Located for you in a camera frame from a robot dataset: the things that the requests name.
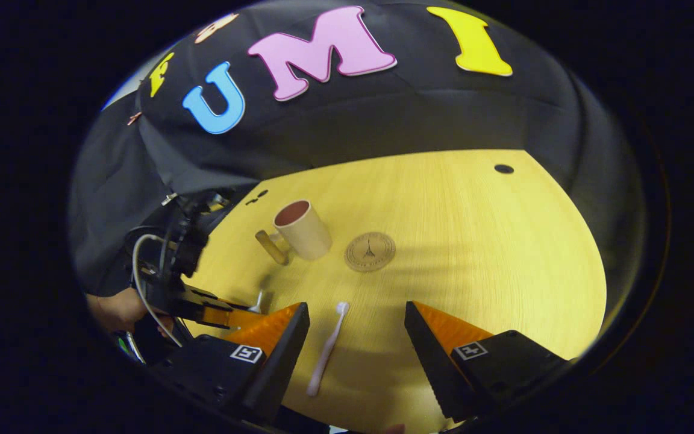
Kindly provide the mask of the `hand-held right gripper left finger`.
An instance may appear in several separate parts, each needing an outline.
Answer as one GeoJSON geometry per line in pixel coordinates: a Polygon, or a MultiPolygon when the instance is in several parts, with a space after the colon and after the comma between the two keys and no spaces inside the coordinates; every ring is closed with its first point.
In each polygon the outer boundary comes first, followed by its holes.
{"type": "Polygon", "coordinates": [[[271,423],[310,327],[306,302],[262,316],[225,338],[200,335],[154,366],[156,379],[211,413],[271,423]]]}

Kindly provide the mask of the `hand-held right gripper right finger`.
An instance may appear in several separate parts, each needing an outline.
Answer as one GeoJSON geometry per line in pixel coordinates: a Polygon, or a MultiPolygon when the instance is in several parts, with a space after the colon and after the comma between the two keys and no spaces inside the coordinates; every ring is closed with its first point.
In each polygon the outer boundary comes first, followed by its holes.
{"type": "Polygon", "coordinates": [[[444,417],[503,412],[570,366],[517,330],[490,333],[425,303],[405,305],[404,326],[444,417]]]}

